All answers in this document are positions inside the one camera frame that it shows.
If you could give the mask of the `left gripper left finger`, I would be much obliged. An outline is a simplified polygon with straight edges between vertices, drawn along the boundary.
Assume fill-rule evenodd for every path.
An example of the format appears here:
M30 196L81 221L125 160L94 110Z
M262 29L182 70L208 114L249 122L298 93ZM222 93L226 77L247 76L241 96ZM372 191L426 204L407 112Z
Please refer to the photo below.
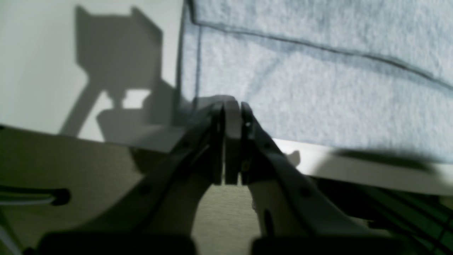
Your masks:
M39 255L196 255L200 200L222 183L224 103L200 111L161 163L118 203L87 223L41 239Z

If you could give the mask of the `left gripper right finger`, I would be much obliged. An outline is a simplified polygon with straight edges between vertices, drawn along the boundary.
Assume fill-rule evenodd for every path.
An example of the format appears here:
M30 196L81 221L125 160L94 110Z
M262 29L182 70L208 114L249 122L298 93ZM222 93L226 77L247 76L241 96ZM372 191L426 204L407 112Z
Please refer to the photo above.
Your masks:
M247 103L225 103L225 183L247 186L262 236L252 255L403 255L404 243L338 210L286 158Z

